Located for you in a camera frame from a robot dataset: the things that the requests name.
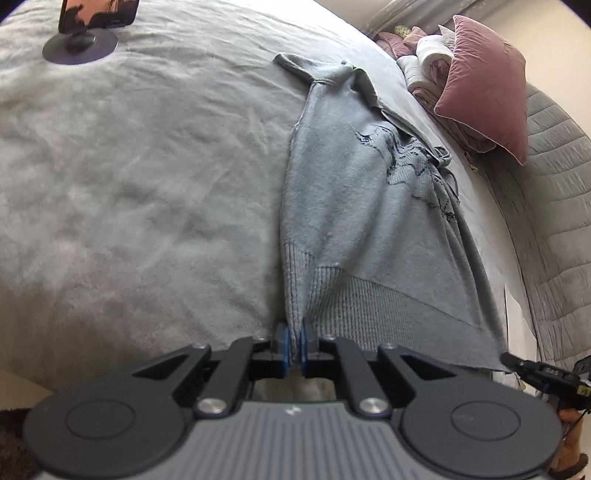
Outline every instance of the gray sweatshirt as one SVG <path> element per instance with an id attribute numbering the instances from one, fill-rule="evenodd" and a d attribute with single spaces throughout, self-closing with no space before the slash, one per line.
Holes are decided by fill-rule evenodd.
<path id="1" fill-rule="evenodd" d="M 292 331 L 306 317 L 320 334 L 364 349 L 399 343 L 452 364 L 503 369 L 488 279 L 441 175 L 447 150 L 428 146 L 382 104 L 363 70 L 292 54 L 275 61 L 310 85 L 281 208 Z"/>

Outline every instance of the quilted headboard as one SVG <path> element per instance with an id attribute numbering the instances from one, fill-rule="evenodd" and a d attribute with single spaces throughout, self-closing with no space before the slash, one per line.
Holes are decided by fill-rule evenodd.
<path id="1" fill-rule="evenodd" d="M 543 361 L 571 369 L 591 353 L 591 140 L 528 86 L 528 161 L 483 163 L 513 238 Z"/>

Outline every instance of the dark brown rug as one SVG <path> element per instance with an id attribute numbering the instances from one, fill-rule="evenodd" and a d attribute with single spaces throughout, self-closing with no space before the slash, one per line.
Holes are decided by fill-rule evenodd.
<path id="1" fill-rule="evenodd" d="M 39 472 L 22 439 L 29 408 L 0 410 L 0 480 L 28 480 Z"/>

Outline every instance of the gray curtain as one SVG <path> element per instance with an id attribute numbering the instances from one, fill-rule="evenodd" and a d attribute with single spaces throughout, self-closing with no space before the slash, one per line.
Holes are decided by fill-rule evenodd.
<path id="1" fill-rule="evenodd" d="M 380 31 L 393 31 L 396 25 L 421 27 L 427 34 L 437 32 L 438 24 L 453 30 L 453 16 L 481 20 L 511 0 L 393 0 L 375 14 L 363 31 L 374 38 Z"/>

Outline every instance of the round phone stand base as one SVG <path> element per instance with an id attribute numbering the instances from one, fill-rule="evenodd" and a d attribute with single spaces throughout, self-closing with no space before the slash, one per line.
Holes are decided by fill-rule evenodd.
<path id="1" fill-rule="evenodd" d="M 117 47 L 111 30 L 97 28 L 51 37 L 43 47 L 43 58 L 58 65 L 81 65 L 110 55 Z"/>

